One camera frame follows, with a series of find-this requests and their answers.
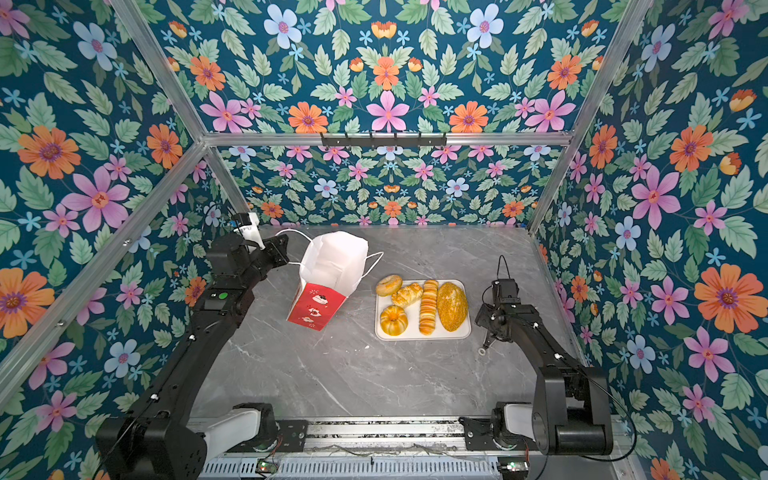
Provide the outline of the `round yellow fake bun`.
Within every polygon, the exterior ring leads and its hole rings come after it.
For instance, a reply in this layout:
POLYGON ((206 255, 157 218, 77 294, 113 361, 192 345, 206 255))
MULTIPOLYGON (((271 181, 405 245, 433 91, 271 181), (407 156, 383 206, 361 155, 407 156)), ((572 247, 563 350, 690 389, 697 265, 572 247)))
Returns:
POLYGON ((437 294, 437 312, 446 331, 458 330, 468 315, 468 301, 464 290, 452 282, 442 284, 437 294))

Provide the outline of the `red white paper bag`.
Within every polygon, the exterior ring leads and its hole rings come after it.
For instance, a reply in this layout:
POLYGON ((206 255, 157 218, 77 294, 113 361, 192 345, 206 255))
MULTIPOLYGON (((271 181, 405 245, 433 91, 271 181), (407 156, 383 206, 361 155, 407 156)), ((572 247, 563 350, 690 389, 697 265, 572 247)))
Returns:
MULTIPOLYGON (((304 235, 300 230, 296 234, 304 235)), ((299 286, 287 321, 315 331, 323 330, 363 278, 381 261, 382 251, 371 253, 362 237, 345 231, 304 235, 308 246, 296 263, 299 286)))

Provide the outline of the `ridged spiral fake bread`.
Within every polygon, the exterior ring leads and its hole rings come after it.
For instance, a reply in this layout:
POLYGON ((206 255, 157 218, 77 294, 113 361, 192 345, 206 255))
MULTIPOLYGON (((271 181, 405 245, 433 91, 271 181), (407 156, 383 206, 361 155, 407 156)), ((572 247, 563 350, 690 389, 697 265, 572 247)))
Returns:
POLYGON ((438 287, 437 280, 424 282, 419 311, 419 332, 425 336, 432 335, 436 328, 438 287))

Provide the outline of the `small yellow fake pastry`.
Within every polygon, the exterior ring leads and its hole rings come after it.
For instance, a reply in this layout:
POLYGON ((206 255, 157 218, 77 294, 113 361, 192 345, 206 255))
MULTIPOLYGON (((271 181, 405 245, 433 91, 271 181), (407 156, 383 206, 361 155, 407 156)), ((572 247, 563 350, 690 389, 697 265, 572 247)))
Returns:
POLYGON ((418 283, 411 283, 402 286, 392 296, 392 304, 406 309, 408 306, 420 300, 423 296, 423 287, 418 283))

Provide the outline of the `tan fake bagel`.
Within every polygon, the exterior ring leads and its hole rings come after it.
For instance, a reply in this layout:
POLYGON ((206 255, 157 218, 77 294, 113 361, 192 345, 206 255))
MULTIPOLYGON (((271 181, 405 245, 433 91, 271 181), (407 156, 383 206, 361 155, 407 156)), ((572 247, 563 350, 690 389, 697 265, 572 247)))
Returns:
POLYGON ((388 275, 377 283, 375 291, 380 297, 391 296, 402 287, 402 284, 403 279, 400 275, 388 275))

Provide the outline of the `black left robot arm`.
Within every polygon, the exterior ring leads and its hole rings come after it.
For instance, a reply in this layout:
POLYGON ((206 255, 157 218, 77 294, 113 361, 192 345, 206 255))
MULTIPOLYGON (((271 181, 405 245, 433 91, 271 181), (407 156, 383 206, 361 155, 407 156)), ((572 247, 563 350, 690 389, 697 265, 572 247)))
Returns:
POLYGON ((208 253, 213 280, 168 363, 126 414, 105 420, 97 431, 100 466, 111 478, 195 479, 207 461, 233 447, 277 442, 268 403, 239 404, 202 430, 192 429, 189 419, 211 367, 255 299, 254 287, 288 264, 288 242, 284 234, 257 243, 237 233, 214 241, 208 253))

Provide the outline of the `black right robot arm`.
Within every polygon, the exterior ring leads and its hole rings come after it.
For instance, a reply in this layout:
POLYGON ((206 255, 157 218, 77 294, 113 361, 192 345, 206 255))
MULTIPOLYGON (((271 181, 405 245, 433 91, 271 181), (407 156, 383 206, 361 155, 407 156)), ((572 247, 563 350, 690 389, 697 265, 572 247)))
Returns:
POLYGON ((492 411, 498 444, 533 440, 545 455, 607 456, 613 451, 610 397, 603 371, 581 365, 546 329, 537 309, 515 294, 493 293, 476 324, 495 342, 517 345, 536 373, 533 401, 499 402, 492 411))

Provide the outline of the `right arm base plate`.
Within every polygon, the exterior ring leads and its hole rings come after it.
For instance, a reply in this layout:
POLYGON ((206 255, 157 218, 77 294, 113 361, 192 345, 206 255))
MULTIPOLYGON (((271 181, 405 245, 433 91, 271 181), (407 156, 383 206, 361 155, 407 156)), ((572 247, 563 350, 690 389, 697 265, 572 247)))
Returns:
POLYGON ((458 421, 463 428, 467 451, 501 451, 513 447, 513 444, 501 438, 500 423, 491 417, 461 416, 458 421))

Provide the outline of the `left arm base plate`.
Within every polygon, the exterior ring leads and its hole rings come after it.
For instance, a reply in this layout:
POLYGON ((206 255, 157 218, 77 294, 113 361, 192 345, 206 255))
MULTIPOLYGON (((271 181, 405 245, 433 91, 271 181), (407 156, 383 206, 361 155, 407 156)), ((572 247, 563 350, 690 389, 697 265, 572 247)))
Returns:
POLYGON ((308 435, 306 420, 277 420, 274 427, 261 429, 256 437, 240 442, 232 453, 299 453, 303 452, 308 435))

